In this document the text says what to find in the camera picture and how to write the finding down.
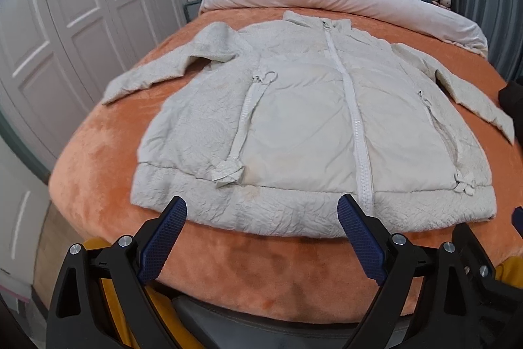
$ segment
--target orange blanket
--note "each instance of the orange blanket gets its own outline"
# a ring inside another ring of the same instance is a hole
[[[331,19],[351,18],[354,27],[391,43],[403,42],[441,61],[460,77],[482,89],[497,103],[503,79],[479,55],[404,28],[360,16],[322,10],[297,13]],[[182,28],[142,63],[190,41],[213,21],[239,29],[281,19],[283,9],[213,11]],[[116,241],[134,234],[156,217],[130,204],[136,152],[142,135],[163,101],[187,84],[201,69],[193,65],[183,78],[163,82],[109,107],[98,105],[65,148],[50,181],[51,197],[84,237]],[[472,224],[474,233],[495,265],[523,254],[523,241],[511,226],[513,209],[523,203],[523,153],[496,128],[456,106],[480,141],[493,174],[498,215]],[[439,246],[452,229],[410,234],[416,244]],[[329,323],[359,321],[376,292],[363,274],[345,239],[265,237],[223,231],[188,222],[160,275],[160,281],[200,300],[255,315],[289,321]],[[404,307],[414,309],[419,281]]]

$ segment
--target metal screw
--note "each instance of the metal screw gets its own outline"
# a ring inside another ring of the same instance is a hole
[[[131,236],[123,236],[118,240],[118,245],[120,247],[127,247],[129,244],[132,243],[132,237]]]
[[[447,241],[446,243],[443,243],[443,248],[445,249],[446,252],[449,252],[449,253],[454,253],[454,250],[456,250],[456,247],[454,247],[454,245]]]
[[[485,278],[488,275],[488,267],[485,265],[480,266],[480,275]]]
[[[398,246],[402,246],[407,242],[407,239],[402,234],[394,234],[392,236],[392,242]]]
[[[80,246],[79,244],[73,244],[69,248],[69,253],[71,253],[72,255],[77,255],[78,253],[80,253],[80,250],[82,250],[82,246]]]

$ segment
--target white wardrobe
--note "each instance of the white wardrobe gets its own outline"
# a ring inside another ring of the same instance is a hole
[[[184,0],[0,0],[0,108],[56,159],[107,83],[185,24]]]

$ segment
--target white jacket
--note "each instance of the white jacket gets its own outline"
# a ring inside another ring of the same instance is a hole
[[[103,103],[211,61],[164,103],[138,150],[131,202],[263,235],[343,236],[340,195],[390,231],[496,212],[490,167],[440,90],[514,142],[512,119],[429,55],[287,11],[234,31],[215,22],[190,43],[114,79]]]

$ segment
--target yellow fabric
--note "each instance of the yellow fabric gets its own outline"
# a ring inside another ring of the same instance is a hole
[[[523,288],[523,258],[509,257],[496,268],[496,279],[513,287]]]
[[[84,243],[84,247],[87,250],[103,249],[109,246],[110,244],[102,238],[93,238]],[[136,339],[132,335],[129,326],[127,325],[124,312],[122,311],[122,307],[118,301],[112,280],[102,279],[102,287],[104,289],[109,311],[111,312],[111,316],[121,342],[133,349],[140,349]],[[181,347],[183,349],[203,349],[202,344],[185,329],[180,319],[178,318],[169,298],[163,294],[158,293],[149,286],[146,286],[145,290],[151,299],[151,303],[158,312],[158,315],[161,317],[164,324],[169,329],[169,332],[171,332],[174,338],[176,338]]]

